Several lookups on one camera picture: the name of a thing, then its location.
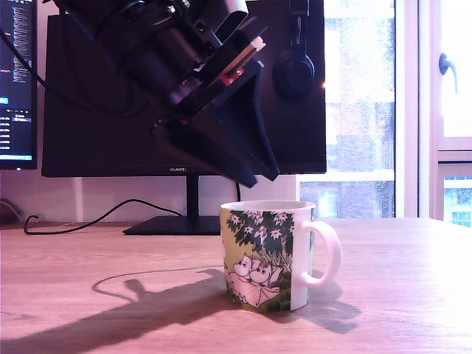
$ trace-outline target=monitor screen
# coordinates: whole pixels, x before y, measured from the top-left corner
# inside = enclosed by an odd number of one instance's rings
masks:
[[[315,66],[312,89],[301,100],[286,101],[274,90],[272,69],[277,55],[291,48],[288,0],[248,1],[250,16],[268,25],[266,47],[257,53],[264,69],[260,109],[282,174],[326,172],[325,28],[323,1],[312,1],[307,54]],[[68,18],[48,19],[46,80],[71,99],[107,109],[139,111],[142,94],[108,66],[99,48]],[[178,176],[211,174],[161,153],[148,134],[158,108],[149,106],[132,117],[113,117],[74,108],[46,92],[42,173],[46,177]]]
[[[36,1],[0,0],[0,26],[36,68]],[[35,169],[36,82],[0,41],[0,169]]]

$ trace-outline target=window handle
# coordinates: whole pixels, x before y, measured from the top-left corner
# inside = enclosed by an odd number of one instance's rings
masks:
[[[456,64],[452,61],[448,60],[448,56],[444,53],[441,53],[440,56],[440,72],[442,75],[448,71],[448,68],[451,68],[452,74],[454,75],[454,82],[456,83],[456,94],[457,94],[457,71],[456,71]]]

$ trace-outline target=white mug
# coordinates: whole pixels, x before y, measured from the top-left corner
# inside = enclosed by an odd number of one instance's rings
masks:
[[[309,289],[333,281],[341,266],[334,229],[314,220],[315,204],[242,201],[220,206],[226,288],[246,310],[279,312],[305,306]],[[328,267],[311,276],[314,232],[327,248]]]

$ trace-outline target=black headphones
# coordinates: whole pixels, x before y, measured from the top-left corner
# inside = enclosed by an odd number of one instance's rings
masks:
[[[307,19],[309,0],[289,0],[291,50],[284,51],[275,61],[272,80],[275,91],[285,100],[295,100],[310,91],[315,67],[307,56]]]

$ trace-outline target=mug rim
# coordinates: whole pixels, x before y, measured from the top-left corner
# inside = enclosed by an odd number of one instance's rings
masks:
[[[235,210],[239,212],[296,212],[315,208],[315,203],[310,201],[233,201],[220,205],[220,210]]]

